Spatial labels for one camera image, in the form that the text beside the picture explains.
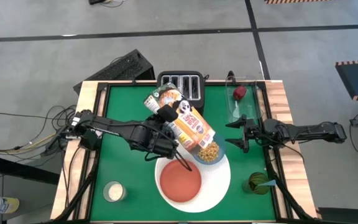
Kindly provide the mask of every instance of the red plate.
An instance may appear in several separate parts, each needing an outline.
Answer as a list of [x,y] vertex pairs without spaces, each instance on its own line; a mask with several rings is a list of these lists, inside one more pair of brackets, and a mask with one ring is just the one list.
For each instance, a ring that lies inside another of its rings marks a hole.
[[201,174],[197,167],[187,161],[192,171],[184,168],[179,161],[168,163],[161,171],[162,192],[174,202],[187,202],[195,197],[201,188]]

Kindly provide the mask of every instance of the cereal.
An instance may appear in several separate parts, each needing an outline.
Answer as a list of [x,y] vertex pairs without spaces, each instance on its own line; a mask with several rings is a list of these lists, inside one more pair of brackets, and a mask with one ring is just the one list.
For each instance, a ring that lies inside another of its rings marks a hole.
[[215,131],[174,84],[158,87],[144,100],[144,105],[155,114],[165,105],[176,111],[178,118],[167,126],[188,152],[198,147],[205,148],[213,140]]
[[200,149],[197,156],[205,162],[212,162],[218,158],[219,146],[216,142],[211,142],[205,149]]

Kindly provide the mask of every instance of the small glass cup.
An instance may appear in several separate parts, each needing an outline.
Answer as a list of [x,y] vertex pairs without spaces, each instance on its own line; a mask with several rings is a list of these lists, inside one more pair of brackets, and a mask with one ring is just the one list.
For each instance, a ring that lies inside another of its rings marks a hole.
[[126,196],[125,187],[118,181],[110,181],[104,186],[103,197],[108,202],[118,202]]
[[248,180],[244,181],[242,184],[242,190],[250,194],[264,195],[269,192],[271,186],[259,186],[259,184],[264,184],[269,181],[269,178],[265,174],[261,172],[254,172],[251,176],[249,176]]

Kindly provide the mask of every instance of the wire bundle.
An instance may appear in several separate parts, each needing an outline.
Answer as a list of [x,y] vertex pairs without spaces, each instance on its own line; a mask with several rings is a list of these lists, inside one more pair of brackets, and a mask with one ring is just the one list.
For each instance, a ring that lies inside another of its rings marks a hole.
[[[11,114],[11,113],[0,113],[1,115],[9,115],[9,116],[21,116],[21,117],[27,117],[27,118],[42,118],[44,119],[44,123],[42,125],[41,130],[35,135],[35,137],[33,137],[30,141],[28,141],[26,144],[20,145],[20,146],[15,146],[12,147],[10,149],[0,149],[0,154],[7,154],[10,156],[14,156],[16,158],[19,159],[31,159],[31,158],[21,158],[17,155],[20,154],[25,154],[31,151],[34,151],[36,149],[39,149],[41,147],[44,147],[48,144],[49,140],[51,140],[51,138],[53,138],[56,133],[53,133],[35,143],[33,143],[32,141],[36,140],[44,131],[47,121],[50,119],[51,120],[51,124],[52,127],[54,128],[55,131],[59,130],[60,128],[64,127],[65,125],[69,124],[70,121],[73,119],[74,115],[75,115],[75,106],[76,105],[71,105],[67,108],[64,108],[63,106],[53,106],[51,107],[47,114],[45,115],[45,117],[42,116],[32,116],[32,115],[24,115],[24,114]],[[61,111],[59,113],[57,113],[54,117],[50,118],[48,117],[49,114],[55,109],[55,108],[60,108]],[[59,143],[60,149],[63,149],[63,146],[61,143]]]
[[[48,117],[49,114],[52,112],[52,110],[55,109],[55,108],[60,108],[61,111],[59,113],[57,113],[52,118]],[[34,151],[36,149],[39,149],[39,148],[44,147],[45,145],[47,145],[49,140],[51,140],[51,138],[53,138],[56,135],[56,133],[51,134],[51,135],[49,135],[49,136],[37,141],[36,143],[32,143],[32,141],[37,139],[42,134],[42,132],[44,131],[48,120],[51,120],[51,125],[52,125],[52,127],[54,128],[55,131],[58,131],[60,128],[70,124],[71,120],[73,119],[73,117],[75,115],[75,111],[76,111],[75,109],[76,109],[76,105],[71,105],[71,106],[69,106],[67,108],[64,108],[63,106],[53,106],[48,110],[48,112],[45,115],[45,117],[33,116],[33,115],[25,115],[25,114],[1,113],[0,112],[1,115],[20,116],[20,117],[25,117],[25,118],[42,118],[42,119],[44,119],[42,129],[38,132],[38,134],[35,135],[34,138],[32,138],[26,144],[23,144],[21,146],[15,146],[15,147],[12,147],[10,149],[0,149],[0,154],[8,154],[10,156],[14,156],[16,158],[19,158],[20,160],[16,161],[15,163],[22,162],[22,161],[25,161],[25,160],[28,160],[28,159],[33,159],[34,157],[37,157],[37,156],[41,155],[41,153],[40,153],[40,154],[37,154],[35,156],[30,156],[30,157],[27,157],[27,158],[21,158],[21,157],[17,156],[17,155],[20,155],[20,154],[25,154],[25,153]],[[48,161],[50,161],[54,157],[56,157],[56,155],[59,152],[63,152],[63,147],[64,146],[62,146],[62,143],[59,140],[58,147],[53,151],[54,155],[51,158],[49,158],[46,161],[44,161],[43,163],[41,163],[39,165],[36,165],[36,166],[33,166],[33,167],[39,167],[39,166],[42,166],[42,165],[46,164]],[[65,173],[65,169],[64,169],[63,154],[62,154],[62,168],[63,168],[63,175],[64,175],[64,179],[65,179],[65,187],[66,187],[66,204],[68,204],[68,188],[69,188],[69,184],[70,184],[70,169],[71,169],[72,162],[73,162],[73,160],[71,160],[71,162],[70,162],[69,173],[68,173],[68,183],[67,183],[66,173]]]

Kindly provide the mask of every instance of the clear plastic cup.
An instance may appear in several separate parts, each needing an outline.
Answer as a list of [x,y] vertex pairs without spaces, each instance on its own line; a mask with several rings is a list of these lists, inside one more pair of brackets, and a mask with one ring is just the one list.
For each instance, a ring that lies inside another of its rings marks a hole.
[[118,202],[126,196],[125,187],[118,181],[111,181],[104,186],[103,197],[108,202]]

